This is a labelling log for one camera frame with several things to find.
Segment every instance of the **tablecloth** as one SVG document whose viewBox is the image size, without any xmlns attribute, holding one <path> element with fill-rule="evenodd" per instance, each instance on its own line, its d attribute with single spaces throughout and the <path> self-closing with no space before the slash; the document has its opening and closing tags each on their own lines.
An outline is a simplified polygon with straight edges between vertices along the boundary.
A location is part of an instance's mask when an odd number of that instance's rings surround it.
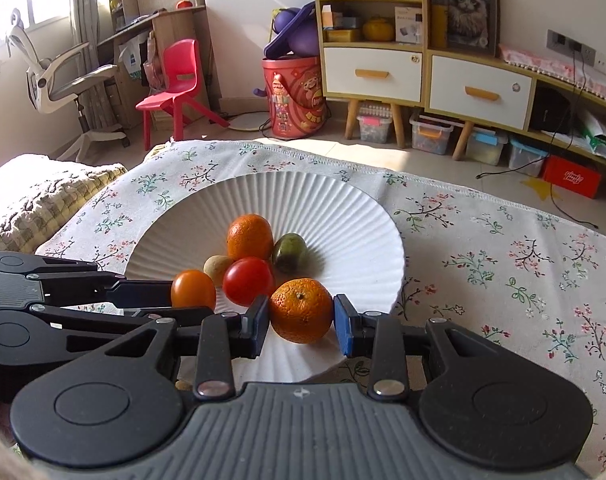
<svg viewBox="0 0 606 480">
<path fill-rule="evenodd" d="M 374 197 L 406 252 L 394 315 L 415 325 L 446 317 L 573 381 L 594 413 L 579 465 L 590 474 L 606 466 L 606 237 L 557 216 L 280 146 L 195 140 L 169 145 L 107 186 L 38 253 L 123 272 L 163 211 L 205 186 L 259 171 L 313 171 Z M 110 304 L 83 308 L 115 312 Z M 350 360 L 324 379 L 365 384 L 368 366 Z"/>
</svg>

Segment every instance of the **picture frame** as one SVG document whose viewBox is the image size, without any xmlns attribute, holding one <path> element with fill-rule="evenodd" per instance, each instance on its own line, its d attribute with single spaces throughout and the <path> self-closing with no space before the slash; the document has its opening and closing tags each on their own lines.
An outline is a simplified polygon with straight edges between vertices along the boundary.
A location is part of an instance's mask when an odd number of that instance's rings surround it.
<svg viewBox="0 0 606 480">
<path fill-rule="evenodd" d="M 447 0 L 448 49 L 498 56 L 500 0 Z"/>
</svg>

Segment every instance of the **wooden drawer handle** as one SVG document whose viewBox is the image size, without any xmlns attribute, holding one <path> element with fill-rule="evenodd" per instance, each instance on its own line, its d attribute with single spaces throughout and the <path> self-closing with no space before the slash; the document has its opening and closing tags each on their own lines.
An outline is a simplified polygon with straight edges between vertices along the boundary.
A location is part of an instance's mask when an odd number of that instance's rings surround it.
<svg viewBox="0 0 606 480">
<path fill-rule="evenodd" d="M 354 71 L 356 77 L 368 77 L 374 79 L 386 79 L 389 76 L 389 72 L 382 72 L 381 70 L 363 70 L 362 68 L 357 68 Z"/>
<path fill-rule="evenodd" d="M 465 93 L 472 97 L 478 97 L 479 99 L 485 99 L 487 101 L 498 101 L 500 99 L 499 94 L 480 88 L 474 88 L 473 86 L 466 86 Z"/>
</svg>

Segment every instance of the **plastic child chair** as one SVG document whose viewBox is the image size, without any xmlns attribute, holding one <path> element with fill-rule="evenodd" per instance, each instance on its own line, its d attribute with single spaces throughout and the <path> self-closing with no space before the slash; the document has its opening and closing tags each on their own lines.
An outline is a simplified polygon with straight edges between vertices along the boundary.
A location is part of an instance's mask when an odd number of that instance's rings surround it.
<svg viewBox="0 0 606 480">
<path fill-rule="evenodd" d="M 163 52 L 163 64 L 168 78 L 167 90 L 146 97 L 136 106 L 137 110 L 143 112 L 143 140 L 147 152 L 151 144 L 150 112 L 154 110 L 163 110 L 174 118 L 174 140 L 183 140 L 183 125 L 189 123 L 189 120 L 183 116 L 183 104 L 190 105 L 224 128 L 229 126 L 226 120 L 194 100 L 201 91 L 202 85 L 199 78 L 198 41 L 180 40 L 171 44 Z"/>
</svg>

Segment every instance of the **gray curtain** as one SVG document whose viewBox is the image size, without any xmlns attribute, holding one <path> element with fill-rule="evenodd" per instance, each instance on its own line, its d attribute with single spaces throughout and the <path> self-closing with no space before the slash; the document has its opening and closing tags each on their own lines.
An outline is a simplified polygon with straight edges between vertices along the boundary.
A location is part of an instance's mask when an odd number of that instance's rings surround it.
<svg viewBox="0 0 606 480">
<path fill-rule="evenodd" d="M 96 43 L 99 37 L 99 10 L 97 0 L 70 0 L 70 25 L 74 44 L 90 42 L 77 56 L 79 75 L 99 67 Z M 105 128 L 116 124 L 114 112 L 102 84 L 93 86 L 80 96 L 90 128 Z"/>
</svg>

